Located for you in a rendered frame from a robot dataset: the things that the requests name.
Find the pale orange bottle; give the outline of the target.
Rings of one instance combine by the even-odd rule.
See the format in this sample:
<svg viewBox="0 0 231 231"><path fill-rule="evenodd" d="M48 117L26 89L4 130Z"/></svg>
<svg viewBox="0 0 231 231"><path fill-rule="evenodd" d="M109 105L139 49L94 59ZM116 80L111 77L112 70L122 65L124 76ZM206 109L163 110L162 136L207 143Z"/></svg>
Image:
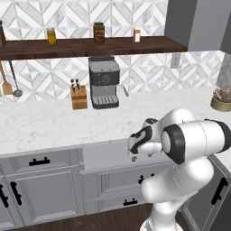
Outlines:
<svg viewBox="0 0 231 231"><path fill-rule="evenodd" d="M141 29L138 25L134 26L134 42L139 42L141 39Z"/></svg>

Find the white wall socket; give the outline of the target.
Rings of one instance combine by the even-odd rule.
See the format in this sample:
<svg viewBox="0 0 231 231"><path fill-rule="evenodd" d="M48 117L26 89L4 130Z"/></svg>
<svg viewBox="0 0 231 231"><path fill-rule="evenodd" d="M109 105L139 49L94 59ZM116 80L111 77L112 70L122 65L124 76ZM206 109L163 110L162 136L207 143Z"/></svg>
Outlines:
<svg viewBox="0 0 231 231"><path fill-rule="evenodd" d="M173 53L171 57L171 68L177 69L180 65L180 54L179 53Z"/></svg>

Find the open grey drawer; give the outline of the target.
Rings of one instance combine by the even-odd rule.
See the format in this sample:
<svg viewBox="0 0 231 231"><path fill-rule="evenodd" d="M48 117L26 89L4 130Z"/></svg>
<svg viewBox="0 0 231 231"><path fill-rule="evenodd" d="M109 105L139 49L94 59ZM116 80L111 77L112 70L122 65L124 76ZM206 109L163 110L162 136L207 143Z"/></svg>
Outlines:
<svg viewBox="0 0 231 231"><path fill-rule="evenodd" d="M99 197L118 188L139 185L152 173L168 170L174 162L162 153L141 154L133 162L127 141L98 143L83 149L85 169L81 172L85 199Z"/></svg>

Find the grey cupboard door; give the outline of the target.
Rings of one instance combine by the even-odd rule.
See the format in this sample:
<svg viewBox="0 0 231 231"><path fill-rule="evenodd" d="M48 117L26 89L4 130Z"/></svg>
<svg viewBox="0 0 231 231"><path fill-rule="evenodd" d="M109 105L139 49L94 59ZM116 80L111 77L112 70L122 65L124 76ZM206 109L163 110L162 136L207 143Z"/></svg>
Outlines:
<svg viewBox="0 0 231 231"><path fill-rule="evenodd" d="M10 182L17 182L22 205L17 204L14 193L13 198L26 226L84 214L78 166L17 173L5 177L11 191Z"/></svg>
<svg viewBox="0 0 231 231"><path fill-rule="evenodd" d="M0 199L0 231L7 231L9 229L14 228L15 223L11 215L11 211L9 210L10 203L9 203L8 189L5 186L5 181L2 176L0 176L0 184L3 185L3 192L8 197L8 204L9 204L9 207L6 208L2 200Z"/></svg>

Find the brown bottle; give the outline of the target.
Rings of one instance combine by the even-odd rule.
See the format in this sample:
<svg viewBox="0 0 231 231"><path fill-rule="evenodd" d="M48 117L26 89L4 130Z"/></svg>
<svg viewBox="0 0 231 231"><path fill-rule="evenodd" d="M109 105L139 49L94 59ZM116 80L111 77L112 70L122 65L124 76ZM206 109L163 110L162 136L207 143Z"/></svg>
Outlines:
<svg viewBox="0 0 231 231"><path fill-rule="evenodd" d="M0 48L6 45L5 33L3 29L3 21L0 20Z"/></svg>

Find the grey metal ladle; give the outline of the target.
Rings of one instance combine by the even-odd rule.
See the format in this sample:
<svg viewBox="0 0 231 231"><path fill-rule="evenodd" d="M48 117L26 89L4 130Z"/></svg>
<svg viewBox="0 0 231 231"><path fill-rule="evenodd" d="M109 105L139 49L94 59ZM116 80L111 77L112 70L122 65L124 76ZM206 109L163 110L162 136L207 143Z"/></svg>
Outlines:
<svg viewBox="0 0 231 231"><path fill-rule="evenodd" d="M15 83L16 86L18 86L16 77L15 77L15 73L14 73L13 63L10 60L9 60L9 65L10 65L10 69L11 69L11 72L12 72L12 75L13 75L13 78L14 78L14 83ZM15 97L20 97L22 94L23 94L22 90L19 89L18 87L16 88L16 90L13 93L13 95Z"/></svg>

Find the grey appliance door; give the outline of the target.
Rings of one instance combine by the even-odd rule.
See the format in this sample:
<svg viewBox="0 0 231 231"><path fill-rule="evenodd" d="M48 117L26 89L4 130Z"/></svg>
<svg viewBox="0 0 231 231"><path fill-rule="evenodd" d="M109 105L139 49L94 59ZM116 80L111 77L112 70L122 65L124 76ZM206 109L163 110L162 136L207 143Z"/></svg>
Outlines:
<svg viewBox="0 0 231 231"><path fill-rule="evenodd" d="M208 159L214 167L214 176L206 187L184 203L181 213L190 231L231 231L231 172L215 155ZM221 200L212 205L211 200L223 177L228 186L222 189Z"/></svg>

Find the wooden knife block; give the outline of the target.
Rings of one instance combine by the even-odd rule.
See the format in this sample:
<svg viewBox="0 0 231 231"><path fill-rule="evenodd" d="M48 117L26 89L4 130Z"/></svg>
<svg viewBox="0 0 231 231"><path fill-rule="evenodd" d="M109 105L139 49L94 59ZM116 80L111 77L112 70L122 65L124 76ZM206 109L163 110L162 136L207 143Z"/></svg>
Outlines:
<svg viewBox="0 0 231 231"><path fill-rule="evenodd" d="M85 109L88 107L87 91L85 85L80 85L79 87L70 87L70 96L72 108L74 110Z"/></svg>

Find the grey drawer front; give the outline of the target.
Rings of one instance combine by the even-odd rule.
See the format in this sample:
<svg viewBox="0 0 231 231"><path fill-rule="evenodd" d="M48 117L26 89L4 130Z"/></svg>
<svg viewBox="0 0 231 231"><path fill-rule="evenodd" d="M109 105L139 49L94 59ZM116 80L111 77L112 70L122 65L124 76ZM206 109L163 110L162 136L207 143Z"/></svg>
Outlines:
<svg viewBox="0 0 231 231"><path fill-rule="evenodd" d="M49 164L29 166L33 159L42 160L47 157ZM70 149L53 152L30 153L14 157L4 157L0 159L0 172L4 175L12 175L21 172L41 171L83 164L83 150Z"/></svg>
<svg viewBox="0 0 231 231"><path fill-rule="evenodd" d="M95 214L99 212L119 209L119 208L127 208L131 206L124 206L123 203L127 201L131 201L132 199L138 200L138 204L132 205L141 205L144 203L143 196L139 190L130 191L128 193L120 193L120 194L108 194L102 197L98 197L96 199L86 199L86 213L87 214Z"/></svg>

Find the grey tall cupboard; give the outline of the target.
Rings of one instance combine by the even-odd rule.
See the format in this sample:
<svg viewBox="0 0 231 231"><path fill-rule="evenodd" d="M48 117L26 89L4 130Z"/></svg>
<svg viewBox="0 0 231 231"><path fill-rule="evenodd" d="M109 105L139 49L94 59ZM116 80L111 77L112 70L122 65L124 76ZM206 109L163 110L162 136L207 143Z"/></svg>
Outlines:
<svg viewBox="0 0 231 231"><path fill-rule="evenodd" d="M231 0L169 0L164 35L188 51L220 51Z"/></svg>

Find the wooden spatula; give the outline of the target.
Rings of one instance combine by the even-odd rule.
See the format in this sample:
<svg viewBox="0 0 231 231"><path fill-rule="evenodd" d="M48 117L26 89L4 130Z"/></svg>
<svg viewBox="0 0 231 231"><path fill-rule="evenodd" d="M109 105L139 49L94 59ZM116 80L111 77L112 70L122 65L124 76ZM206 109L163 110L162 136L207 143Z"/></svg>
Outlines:
<svg viewBox="0 0 231 231"><path fill-rule="evenodd" d="M2 89L4 91L4 94L5 95L12 95L13 94L13 89L12 89L12 86L6 80L4 69L3 69L3 66L2 66L1 62L0 62L0 72L1 72L2 78L3 78Z"/></svg>

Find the grey coffee machine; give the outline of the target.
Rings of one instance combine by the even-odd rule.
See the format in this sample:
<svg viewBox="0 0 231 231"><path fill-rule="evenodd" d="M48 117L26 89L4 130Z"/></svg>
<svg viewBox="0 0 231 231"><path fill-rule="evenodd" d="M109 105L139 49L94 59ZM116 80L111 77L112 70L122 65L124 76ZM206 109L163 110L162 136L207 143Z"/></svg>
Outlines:
<svg viewBox="0 0 231 231"><path fill-rule="evenodd" d="M89 86L95 109L119 107L116 88L120 84L120 67L114 56L88 58Z"/></svg>

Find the yellow jar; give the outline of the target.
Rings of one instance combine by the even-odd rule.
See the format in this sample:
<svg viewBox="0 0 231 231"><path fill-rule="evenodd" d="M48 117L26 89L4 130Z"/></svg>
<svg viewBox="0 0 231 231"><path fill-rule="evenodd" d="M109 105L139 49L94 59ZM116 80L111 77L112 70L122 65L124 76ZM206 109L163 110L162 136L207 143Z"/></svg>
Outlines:
<svg viewBox="0 0 231 231"><path fill-rule="evenodd" d="M50 27L47 29L47 38L48 38L49 45L56 45L57 44L56 34L55 34L55 30L53 27Z"/></svg>

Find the dark brown jar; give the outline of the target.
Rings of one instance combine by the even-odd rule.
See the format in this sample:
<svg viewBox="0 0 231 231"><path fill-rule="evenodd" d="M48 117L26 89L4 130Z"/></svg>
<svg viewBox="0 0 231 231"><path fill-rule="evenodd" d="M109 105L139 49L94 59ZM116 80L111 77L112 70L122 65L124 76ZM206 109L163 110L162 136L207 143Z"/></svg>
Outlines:
<svg viewBox="0 0 231 231"><path fill-rule="evenodd" d="M98 22L93 25L94 43L103 44L105 42L105 26Z"/></svg>

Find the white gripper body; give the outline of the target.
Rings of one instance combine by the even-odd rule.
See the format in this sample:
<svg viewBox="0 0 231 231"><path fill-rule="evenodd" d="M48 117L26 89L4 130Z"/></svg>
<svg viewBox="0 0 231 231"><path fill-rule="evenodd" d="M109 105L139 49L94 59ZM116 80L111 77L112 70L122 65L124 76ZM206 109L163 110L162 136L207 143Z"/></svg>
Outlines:
<svg viewBox="0 0 231 231"><path fill-rule="evenodd" d="M153 154L160 153L161 151L161 143L144 143L139 147L139 153L146 154L149 157L151 157Z"/></svg>

